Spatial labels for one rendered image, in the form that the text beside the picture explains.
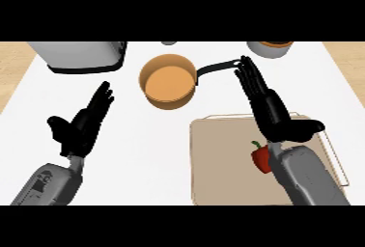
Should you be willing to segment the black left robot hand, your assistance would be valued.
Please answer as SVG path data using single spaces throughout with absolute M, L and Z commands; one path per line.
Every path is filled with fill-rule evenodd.
M 52 116 L 47 124 L 52 129 L 53 139 L 60 143 L 60 156 L 75 155 L 85 157 L 91 152 L 102 121 L 114 101 L 109 83 L 102 82 L 88 105 L 75 114 L 72 121 L 68 122 L 62 117 Z

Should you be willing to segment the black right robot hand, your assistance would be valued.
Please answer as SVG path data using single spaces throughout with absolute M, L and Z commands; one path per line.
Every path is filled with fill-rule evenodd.
M 236 65 L 244 93 L 250 100 L 257 126 L 264 139 L 272 142 L 310 140 L 315 133 L 325 130 L 318 120 L 292 120 L 278 93 L 266 86 L 260 70 L 248 56 L 241 57 Z

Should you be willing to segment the red bell pepper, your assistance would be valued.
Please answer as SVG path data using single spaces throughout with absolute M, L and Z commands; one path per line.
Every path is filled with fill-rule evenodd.
M 269 160 L 267 146 L 261 146 L 257 141 L 252 141 L 251 144 L 257 147 L 257 149 L 251 152 L 252 162 L 258 170 L 264 174 L 267 174 L 270 172 L 270 166 L 267 163 Z

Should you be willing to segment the beige tray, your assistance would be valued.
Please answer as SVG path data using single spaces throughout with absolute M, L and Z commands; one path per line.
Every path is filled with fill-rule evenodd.
M 264 174 L 251 158 L 257 141 L 267 146 L 251 115 L 210 116 L 190 123 L 190 198 L 199 206 L 289 206 L 292 204 L 272 171 Z M 309 147 L 344 193 L 323 140 L 284 142 L 282 149 Z

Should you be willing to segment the grey round container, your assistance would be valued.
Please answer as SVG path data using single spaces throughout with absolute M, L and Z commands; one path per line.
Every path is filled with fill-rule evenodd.
M 286 54 L 292 43 L 289 41 L 248 41 L 247 45 L 258 56 L 276 59 Z

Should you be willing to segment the grey toaster appliance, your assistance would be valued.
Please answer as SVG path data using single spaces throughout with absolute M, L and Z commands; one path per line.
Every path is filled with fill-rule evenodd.
M 102 73 L 122 67 L 124 41 L 29 41 L 28 45 L 53 73 Z

